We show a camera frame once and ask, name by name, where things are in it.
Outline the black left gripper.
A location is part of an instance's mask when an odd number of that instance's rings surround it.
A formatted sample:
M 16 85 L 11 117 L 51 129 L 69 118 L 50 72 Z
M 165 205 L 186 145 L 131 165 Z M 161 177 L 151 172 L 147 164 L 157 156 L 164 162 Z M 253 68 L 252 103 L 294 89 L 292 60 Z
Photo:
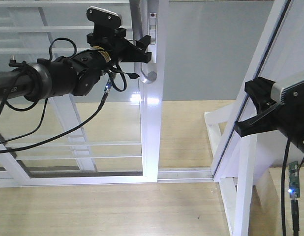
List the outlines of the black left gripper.
M 119 62 L 150 62 L 152 53 L 146 52 L 146 49 L 151 43 L 151 36 L 126 40 L 126 35 L 125 28 L 94 28 L 87 35 L 87 42 L 91 46 L 89 54 L 95 60 L 91 64 L 96 68 L 107 69 Z

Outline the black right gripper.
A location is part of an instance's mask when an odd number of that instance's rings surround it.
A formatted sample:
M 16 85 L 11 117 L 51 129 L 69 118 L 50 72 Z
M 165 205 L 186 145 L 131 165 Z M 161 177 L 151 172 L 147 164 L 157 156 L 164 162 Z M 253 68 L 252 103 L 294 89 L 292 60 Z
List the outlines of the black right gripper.
M 296 147 L 304 147 L 304 102 L 267 108 L 252 118 L 234 124 L 234 130 L 240 137 L 277 129 Z

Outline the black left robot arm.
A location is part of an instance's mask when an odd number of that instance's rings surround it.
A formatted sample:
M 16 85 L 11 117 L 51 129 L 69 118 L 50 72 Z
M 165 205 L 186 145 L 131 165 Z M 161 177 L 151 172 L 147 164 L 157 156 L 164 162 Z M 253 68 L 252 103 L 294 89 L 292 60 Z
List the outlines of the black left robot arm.
M 125 36 L 124 28 L 95 27 L 87 35 L 91 48 L 75 55 L 36 63 L 10 62 L 14 70 L 0 72 L 0 102 L 19 96 L 31 102 L 66 94 L 85 96 L 103 74 L 122 73 L 120 62 L 148 63 L 152 54 L 146 49 L 151 37 L 131 43 Z

